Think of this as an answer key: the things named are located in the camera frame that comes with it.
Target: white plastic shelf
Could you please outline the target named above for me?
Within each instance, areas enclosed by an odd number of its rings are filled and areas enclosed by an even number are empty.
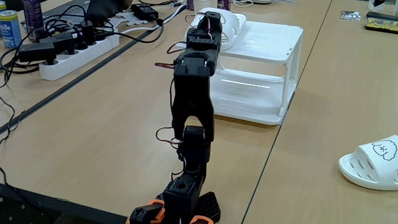
[[[297,26],[246,21],[246,25],[228,50],[220,55],[269,63],[287,63],[302,38]]]
[[[218,115],[280,124],[283,87],[282,77],[217,69],[211,78],[211,100]],[[289,80],[287,94],[292,95],[295,87]]]
[[[280,124],[297,86],[302,36],[301,27],[246,21],[233,46],[220,55],[281,64],[285,75],[229,70],[219,59],[211,78],[215,113],[255,123]]]

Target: white slipper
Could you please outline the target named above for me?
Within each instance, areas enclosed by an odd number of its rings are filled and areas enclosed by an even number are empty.
[[[398,190],[398,136],[358,146],[338,165],[343,175],[362,187]]]

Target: black power adapter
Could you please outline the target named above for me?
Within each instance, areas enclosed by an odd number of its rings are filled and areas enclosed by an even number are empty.
[[[83,40],[88,45],[95,44],[95,30],[94,25],[91,21],[83,21],[80,23],[81,25],[81,33],[83,35]]]
[[[40,43],[53,44],[56,54],[63,53],[64,51],[68,51],[68,55],[75,54],[75,39],[69,32],[41,39]]]
[[[159,18],[159,13],[147,4],[133,4],[131,11],[140,20],[155,21]]]
[[[53,43],[36,43],[22,45],[19,49],[18,57],[21,62],[45,60],[44,64],[54,65],[56,64],[57,55],[55,54]]]

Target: light wood tabletop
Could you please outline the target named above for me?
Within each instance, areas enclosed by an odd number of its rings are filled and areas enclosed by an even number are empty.
[[[279,23],[303,27],[303,68],[329,3],[303,0],[253,6],[251,12],[250,7],[233,9],[252,21],[278,22],[279,18]],[[277,10],[285,15],[275,16]],[[312,19],[303,17],[312,12]],[[9,182],[126,216],[161,193],[169,172],[181,169],[182,163],[168,144],[154,136],[158,128],[171,122],[173,74],[154,63],[171,62],[177,56],[167,55],[166,50],[182,40],[188,27],[184,17],[191,13],[184,11],[172,20],[158,42],[137,44],[23,120],[0,147],[0,165]],[[261,72],[266,67],[222,59],[232,68]],[[197,124],[194,119],[189,123]],[[202,193],[216,193],[221,223],[241,222],[278,130],[278,126],[217,117]],[[171,134],[166,131],[162,136]]]
[[[397,223],[398,192],[358,187],[338,168],[397,134],[398,36],[365,30],[367,7],[333,0],[244,223]]]
[[[62,4],[69,2],[70,0],[49,0],[42,3],[42,10],[48,11],[55,7],[58,7]],[[177,8],[171,9],[167,7],[163,7],[159,10],[159,17],[166,18]],[[19,21],[24,21],[24,13],[23,11],[18,12]],[[154,23],[148,23],[149,27],[155,26]],[[127,27],[126,25],[122,24],[120,26],[121,30],[126,30],[131,27]],[[138,37],[143,34],[144,30],[138,30],[129,33],[129,35],[133,37]],[[22,38],[26,35],[26,33],[22,30],[21,26],[21,34]],[[106,59],[126,44],[130,43],[130,39],[121,38],[120,39],[120,46],[106,52],[102,56],[94,59],[93,61],[87,63],[86,65],[76,69],[75,71],[65,75],[64,77],[55,80],[55,81],[48,81],[43,80],[40,78],[39,72],[33,72],[30,74],[18,75],[13,74],[7,86],[0,89],[0,96],[3,97],[9,104],[11,104],[16,110],[16,116],[19,115],[22,111],[27,110],[37,104],[39,101],[43,100],[45,97],[51,95],[61,87],[65,86],[67,83],[70,83],[72,80],[86,72],[87,70],[91,69],[95,65],[99,64],[102,60]],[[0,43],[0,54],[3,54],[6,50],[4,47],[3,42]],[[4,60],[4,63],[8,62],[11,59],[12,54],[10,54]],[[0,126],[4,125],[6,122],[9,121],[11,117],[11,109],[3,104],[0,104]]]

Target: white power strip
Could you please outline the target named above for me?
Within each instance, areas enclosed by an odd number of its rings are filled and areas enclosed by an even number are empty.
[[[112,35],[104,40],[97,41],[95,45],[88,46],[85,50],[76,50],[77,54],[57,55],[55,65],[43,63],[39,65],[40,76],[44,80],[57,80],[119,46],[119,38],[118,35]]]

